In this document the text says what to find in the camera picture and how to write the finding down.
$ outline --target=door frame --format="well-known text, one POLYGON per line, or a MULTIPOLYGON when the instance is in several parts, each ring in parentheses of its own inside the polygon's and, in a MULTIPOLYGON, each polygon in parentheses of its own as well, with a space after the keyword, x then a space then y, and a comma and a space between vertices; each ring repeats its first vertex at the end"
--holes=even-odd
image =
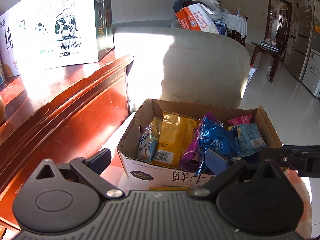
MULTIPOLYGON (((285 37, 285 42, 284 42, 284 46, 287 45, 288 40, 289 40, 289 34, 290 34, 290 25, 291 25, 291 16, 292 16, 292 3, 286 1, 286 0, 278 0, 280 2, 285 3, 288 6, 288 10, 287 10, 287 33, 286 33, 286 37, 285 37)), ((268 5, 268 15, 267 15, 267 24, 266 24, 266 32, 264 34, 264 39, 267 38, 268 36, 268 31, 269 31, 269 25, 270 25, 270 11, 271 11, 271 0, 269 0, 269 5, 268 5)))

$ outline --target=blue snack wrapper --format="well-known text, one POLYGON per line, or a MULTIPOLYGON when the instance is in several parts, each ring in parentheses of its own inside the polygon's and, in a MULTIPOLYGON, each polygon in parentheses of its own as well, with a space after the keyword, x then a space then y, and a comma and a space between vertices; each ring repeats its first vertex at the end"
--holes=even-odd
POLYGON ((238 124, 236 127, 240 145, 240 153, 237 155, 238 157, 253 155, 267 147, 256 123, 238 124))
POLYGON ((213 122, 206 117, 203 119, 203 125, 198 139, 200 166, 196 175, 199 175, 208 169, 204 160, 207 149, 210 148, 229 158, 236 157, 240 152, 236 127, 227 131, 221 124, 213 122))

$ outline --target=purple snack wrapper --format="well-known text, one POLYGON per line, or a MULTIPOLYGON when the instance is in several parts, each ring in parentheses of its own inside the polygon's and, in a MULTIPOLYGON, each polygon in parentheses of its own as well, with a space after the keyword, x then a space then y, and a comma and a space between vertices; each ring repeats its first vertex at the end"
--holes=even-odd
MULTIPOLYGON (((215 118, 215 116, 211 113, 205 114, 204 118, 205 117, 210 119, 213 122, 219 123, 217 118, 215 118)), ((201 131, 201 127, 204 123, 203 119, 196 130, 196 136, 193 138, 190 146, 188 147, 185 154, 180 159, 180 162, 179 162, 180 169, 184 169, 186 171, 191 171, 191 172, 196 172, 199 169, 199 161, 198 161, 199 140, 198 140, 198 137, 199 137, 199 134, 201 131)))

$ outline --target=white appliance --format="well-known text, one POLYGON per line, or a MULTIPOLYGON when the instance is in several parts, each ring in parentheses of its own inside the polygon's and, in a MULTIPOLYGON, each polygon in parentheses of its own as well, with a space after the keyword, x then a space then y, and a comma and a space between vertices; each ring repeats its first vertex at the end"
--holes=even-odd
POLYGON ((310 59, 302 83, 312 94, 320 97, 320 52, 311 49, 310 59))
POLYGON ((315 25, 320 25, 320 3, 317 0, 299 0, 298 28, 290 56, 288 71, 302 81, 306 71, 310 50, 320 51, 320 33, 315 25))

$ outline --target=screw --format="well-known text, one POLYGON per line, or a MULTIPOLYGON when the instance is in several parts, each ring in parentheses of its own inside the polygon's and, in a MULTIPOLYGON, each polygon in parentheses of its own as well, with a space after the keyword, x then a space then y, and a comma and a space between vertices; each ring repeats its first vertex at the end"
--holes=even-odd
POLYGON ((210 195, 210 193, 210 190, 206 188, 198 188, 193 192, 193 194, 197 197, 207 197, 210 195))
POLYGON ((118 198, 121 197, 123 195, 123 191, 119 190, 119 189, 110 189, 106 192, 108 197, 111 198, 118 198))

